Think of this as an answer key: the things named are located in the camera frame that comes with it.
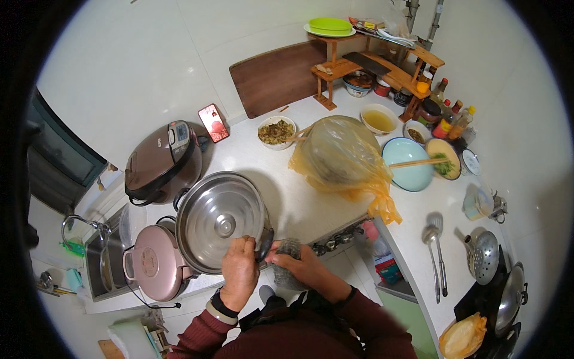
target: faucet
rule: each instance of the faucet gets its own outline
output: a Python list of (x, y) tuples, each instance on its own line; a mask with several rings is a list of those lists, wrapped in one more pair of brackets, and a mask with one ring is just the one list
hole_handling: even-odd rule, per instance
[(107, 236), (111, 233), (111, 229), (108, 225), (105, 225), (98, 221), (88, 221), (87, 219), (84, 219), (81, 216), (78, 216), (77, 214), (68, 215), (66, 216), (66, 218), (64, 218), (64, 222), (62, 223), (62, 240), (64, 241), (64, 245), (66, 245), (66, 247), (68, 247), (69, 250), (72, 250), (72, 246), (66, 240), (66, 237), (64, 236), (64, 230), (66, 228), (66, 224), (68, 224), (68, 221), (74, 219), (79, 219), (80, 221), (87, 223), (90, 226), (94, 227), (96, 230), (98, 230), (100, 234), (100, 240), (102, 241), (105, 241), (107, 239)]

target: rice cooker control panel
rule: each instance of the rice cooker control panel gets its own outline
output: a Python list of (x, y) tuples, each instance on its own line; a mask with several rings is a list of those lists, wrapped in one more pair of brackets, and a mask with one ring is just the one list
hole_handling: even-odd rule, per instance
[(191, 128), (185, 121), (175, 121), (169, 124), (168, 139), (174, 162), (177, 162), (189, 146)]

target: sleeve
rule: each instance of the sleeve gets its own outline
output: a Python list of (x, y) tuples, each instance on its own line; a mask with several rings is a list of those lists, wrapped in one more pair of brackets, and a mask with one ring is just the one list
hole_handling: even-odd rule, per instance
[(366, 358), (417, 358), (411, 344), (412, 336), (387, 311), (356, 288), (346, 300), (336, 304), (336, 313), (365, 343)]
[(227, 332), (236, 325), (225, 324), (204, 310), (196, 316), (182, 334), (179, 343), (172, 345), (168, 359), (209, 358), (222, 347)]

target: person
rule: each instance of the person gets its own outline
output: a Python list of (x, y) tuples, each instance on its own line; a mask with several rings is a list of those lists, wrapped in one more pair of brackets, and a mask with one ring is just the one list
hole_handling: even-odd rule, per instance
[(287, 307), (269, 286), (262, 286), (265, 307), (242, 318), (242, 332), (222, 346), (259, 278), (255, 238), (233, 238), (222, 260), (224, 286), (178, 335), (169, 359), (416, 359), (411, 335), (381, 306), (331, 273), (309, 246), (301, 246), (301, 260), (296, 260), (276, 253), (280, 243), (273, 242), (265, 261), (288, 269), (312, 290)]

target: steel wool scrubber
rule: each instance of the steel wool scrubber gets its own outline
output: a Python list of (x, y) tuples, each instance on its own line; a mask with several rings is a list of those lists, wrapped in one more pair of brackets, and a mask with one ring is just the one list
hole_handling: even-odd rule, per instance
[[(288, 254), (296, 260), (301, 259), (301, 242), (296, 238), (287, 238), (281, 241), (281, 245), (277, 248), (277, 254)], [(309, 288), (307, 285), (301, 283), (293, 274), (286, 268), (280, 267), (277, 264), (271, 263), (273, 274), (275, 275), (275, 285), (293, 291), (306, 291)]]

